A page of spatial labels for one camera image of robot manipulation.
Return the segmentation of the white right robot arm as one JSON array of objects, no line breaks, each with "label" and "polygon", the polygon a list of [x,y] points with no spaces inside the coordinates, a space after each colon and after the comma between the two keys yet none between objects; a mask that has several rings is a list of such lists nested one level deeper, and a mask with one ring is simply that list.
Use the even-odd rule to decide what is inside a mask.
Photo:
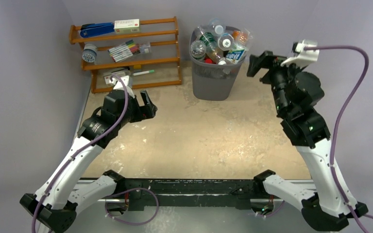
[{"label": "white right robot arm", "polygon": [[350,193],[331,155],[332,135],[314,109],[324,97],[319,78],[304,71],[307,60],[302,57],[286,58],[265,51],[260,56],[251,55],[249,61],[249,77],[267,69],[260,81],[271,86],[283,131],[304,160],[316,187],[315,191],[300,188],[266,170],[255,176],[254,193],[261,198],[268,194],[280,197],[297,208],[316,231],[341,231],[350,218],[367,214],[368,207]]}]

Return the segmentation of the grey mesh waste bin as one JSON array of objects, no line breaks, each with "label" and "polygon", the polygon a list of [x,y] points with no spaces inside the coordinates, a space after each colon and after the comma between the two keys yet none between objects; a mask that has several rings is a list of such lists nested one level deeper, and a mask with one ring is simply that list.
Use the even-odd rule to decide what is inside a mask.
[{"label": "grey mesh waste bin", "polygon": [[[232,29],[232,27],[227,27],[225,33],[230,33]],[[219,36],[215,36],[214,34],[213,36],[217,42]],[[193,32],[190,38],[189,49],[191,43],[195,40],[197,40],[197,38]],[[224,58],[228,51],[223,51]],[[214,62],[213,64],[207,64],[204,60],[195,60],[191,56],[190,50],[189,56],[192,60],[192,84],[194,96],[200,100],[222,101],[227,99],[245,59],[237,64],[232,64],[225,58],[227,64],[217,65]]]}]

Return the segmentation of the green label water bottle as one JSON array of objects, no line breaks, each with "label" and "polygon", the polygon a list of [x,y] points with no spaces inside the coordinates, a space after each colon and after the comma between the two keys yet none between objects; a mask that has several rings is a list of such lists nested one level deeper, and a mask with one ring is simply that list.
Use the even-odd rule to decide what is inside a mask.
[{"label": "green label water bottle", "polygon": [[203,61],[206,57],[206,44],[199,39],[191,43],[189,50],[195,60]]}]

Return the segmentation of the red cap water bottle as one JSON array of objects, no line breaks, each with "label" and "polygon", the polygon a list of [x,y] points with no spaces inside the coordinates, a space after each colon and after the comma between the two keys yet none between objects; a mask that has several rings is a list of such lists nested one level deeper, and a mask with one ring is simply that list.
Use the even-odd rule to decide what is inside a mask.
[{"label": "red cap water bottle", "polygon": [[204,62],[207,64],[213,64],[213,61],[210,58],[206,58]]}]

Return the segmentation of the clear bottle blue label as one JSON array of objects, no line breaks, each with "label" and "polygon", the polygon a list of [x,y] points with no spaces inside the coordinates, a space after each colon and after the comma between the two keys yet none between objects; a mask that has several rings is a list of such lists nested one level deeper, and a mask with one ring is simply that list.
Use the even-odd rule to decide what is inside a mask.
[{"label": "clear bottle blue label", "polygon": [[220,36],[225,33],[226,26],[224,22],[218,18],[210,20],[208,23],[208,27],[215,36]]}]

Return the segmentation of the clear bottle white label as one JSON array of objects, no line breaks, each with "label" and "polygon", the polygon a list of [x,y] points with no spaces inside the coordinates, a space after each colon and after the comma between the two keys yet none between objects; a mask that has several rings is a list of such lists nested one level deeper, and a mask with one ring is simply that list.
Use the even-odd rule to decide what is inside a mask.
[{"label": "clear bottle white label", "polygon": [[234,45],[234,38],[229,33],[223,33],[217,39],[217,45],[222,51],[228,51]]}]

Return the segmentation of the dark green label bottle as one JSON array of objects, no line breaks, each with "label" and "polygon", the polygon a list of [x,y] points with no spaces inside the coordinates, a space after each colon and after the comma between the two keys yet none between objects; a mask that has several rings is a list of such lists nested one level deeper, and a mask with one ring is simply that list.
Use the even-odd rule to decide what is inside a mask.
[{"label": "dark green label bottle", "polygon": [[217,42],[211,31],[204,26],[198,26],[195,28],[194,33],[196,38],[206,45],[207,56],[217,65],[227,64],[223,51],[218,47]]}]

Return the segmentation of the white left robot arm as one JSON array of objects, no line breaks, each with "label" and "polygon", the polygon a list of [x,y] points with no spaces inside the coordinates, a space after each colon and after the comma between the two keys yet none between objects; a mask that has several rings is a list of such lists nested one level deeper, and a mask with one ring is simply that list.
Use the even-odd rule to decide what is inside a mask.
[{"label": "white left robot arm", "polygon": [[34,193],[26,193],[20,204],[31,214],[33,233],[63,233],[81,213],[98,199],[111,196],[121,198],[132,191],[126,179],[109,170],[89,186],[74,190],[93,160],[117,137],[127,123],[155,117],[157,107],[148,92],[140,92],[144,105],[136,95],[123,89],[105,96],[103,105],[84,120],[73,144],[50,178]]}]

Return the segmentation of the blue white label bottle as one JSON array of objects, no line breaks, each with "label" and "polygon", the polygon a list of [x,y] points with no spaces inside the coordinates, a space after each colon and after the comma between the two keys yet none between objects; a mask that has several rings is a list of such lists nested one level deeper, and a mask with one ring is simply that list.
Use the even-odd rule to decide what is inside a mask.
[{"label": "blue white label bottle", "polygon": [[232,37],[234,38],[234,43],[225,58],[230,63],[237,64],[245,58],[246,53],[252,47],[254,34],[248,29],[235,30],[233,31]]}]

